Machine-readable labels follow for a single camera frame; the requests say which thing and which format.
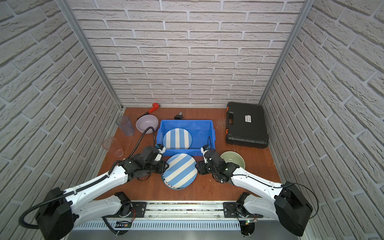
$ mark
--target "striped plate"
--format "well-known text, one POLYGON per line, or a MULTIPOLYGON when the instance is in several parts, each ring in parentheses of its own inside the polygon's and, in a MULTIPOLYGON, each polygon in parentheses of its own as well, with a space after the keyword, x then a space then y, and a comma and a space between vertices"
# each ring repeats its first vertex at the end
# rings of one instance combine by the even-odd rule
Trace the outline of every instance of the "striped plate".
POLYGON ((185 129, 169 130, 163 138, 166 149, 188 149, 192 144, 192 135, 185 129))
POLYGON ((189 186, 197 176, 196 161, 185 153, 173 155, 168 159, 169 168, 163 173, 162 179, 171 189, 183 189, 189 186))

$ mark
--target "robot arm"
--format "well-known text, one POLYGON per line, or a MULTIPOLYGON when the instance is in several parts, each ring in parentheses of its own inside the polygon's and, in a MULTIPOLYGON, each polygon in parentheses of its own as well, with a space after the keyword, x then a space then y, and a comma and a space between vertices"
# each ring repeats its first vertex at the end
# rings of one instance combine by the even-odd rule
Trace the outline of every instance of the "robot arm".
POLYGON ((196 164, 199 174, 212 174, 217 182, 245 188, 261 197, 243 194, 237 202, 240 215, 262 214, 280 221, 291 233, 303 235, 313 208, 293 183, 271 182, 232 162, 225 163, 209 145, 203 146, 201 152, 204 161, 196 164))
POLYGON ((19 224, 26 228, 40 229, 47 240, 59 240, 74 227, 106 215, 119 214, 124 217, 132 209, 131 201, 123 193, 92 201, 106 191, 146 174, 162 174, 169 165, 161 161, 166 148, 158 144, 145 147, 143 152, 123 161, 116 161, 111 170, 75 187, 61 191, 58 187, 49 191, 44 202, 25 211, 19 224), (24 221, 25 216, 38 209, 37 225, 24 221))
MULTIPOLYGON (((144 174, 163 174, 169 165, 161 161, 165 152, 163 145, 145 147, 141 154, 115 162, 106 172, 88 182, 61 191, 48 192, 44 202, 33 206, 19 218, 19 224, 26 228, 40 229, 47 240, 59 240, 74 227, 106 215, 119 214, 124 217, 132 210, 129 198, 119 192, 115 195, 93 201, 95 197, 144 174), (28 224, 25 216, 38 209, 35 219, 38 225, 28 224)), ((245 188, 259 197, 244 193, 236 202, 239 216, 262 214, 279 220, 291 233, 302 236, 312 212, 300 190, 290 182, 285 185, 251 174, 234 163, 225 163, 209 145, 201 148, 204 161, 198 162, 199 174, 212 174, 220 183, 245 188)))

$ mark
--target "white brick wall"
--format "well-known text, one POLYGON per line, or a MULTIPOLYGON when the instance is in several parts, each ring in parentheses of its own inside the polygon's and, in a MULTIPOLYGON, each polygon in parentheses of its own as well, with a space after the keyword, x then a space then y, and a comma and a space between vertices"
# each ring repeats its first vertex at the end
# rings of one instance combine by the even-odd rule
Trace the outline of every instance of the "white brick wall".
POLYGON ((316 0, 264 103, 281 178, 320 200, 318 239, 384 239, 383 9, 316 0))
POLYGON ((156 101, 162 106, 208 107, 225 107, 233 99, 258 102, 303 4, 69 2, 124 105, 148 106, 156 101), (235 85, 247 91, 238 93, 235 85), (218 94, 218 88, 228 91, 218 94), (177 96, 181 89, 191 89, 183 91, 182 100, 177 96))
POLYGON ((117 108, 55 1, 0 2, 0 32, 0 239, 41 239, 20 214, 86 179, 117 108))

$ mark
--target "green bowl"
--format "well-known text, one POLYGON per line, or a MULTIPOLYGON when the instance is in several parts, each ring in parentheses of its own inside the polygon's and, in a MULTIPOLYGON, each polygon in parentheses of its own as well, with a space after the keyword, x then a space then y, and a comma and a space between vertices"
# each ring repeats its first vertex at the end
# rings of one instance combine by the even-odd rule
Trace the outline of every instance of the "green bowl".
POLYGON ((245 162, 242 156, 237 152, 228 151, 220 155, 225 162, 233 162, 245 169, 245 162))

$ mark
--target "blue plastic bin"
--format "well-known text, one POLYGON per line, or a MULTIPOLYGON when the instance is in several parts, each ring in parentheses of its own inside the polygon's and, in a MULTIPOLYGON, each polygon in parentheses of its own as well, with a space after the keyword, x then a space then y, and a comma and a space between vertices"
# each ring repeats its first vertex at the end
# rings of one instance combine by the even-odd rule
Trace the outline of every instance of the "blue plastic bin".
POLYGON ((209 136, 211 136, 212 148, 215 148, 216 135, 212 120, 162 120, 157 131, 157 144, 162 144, 164 135, 174 128, 187 130, 192 135, 192 144, 189 149, 166 149, 163 156, 173 156, 178 153, 203 156, 200 148, 207 144, 209 136))

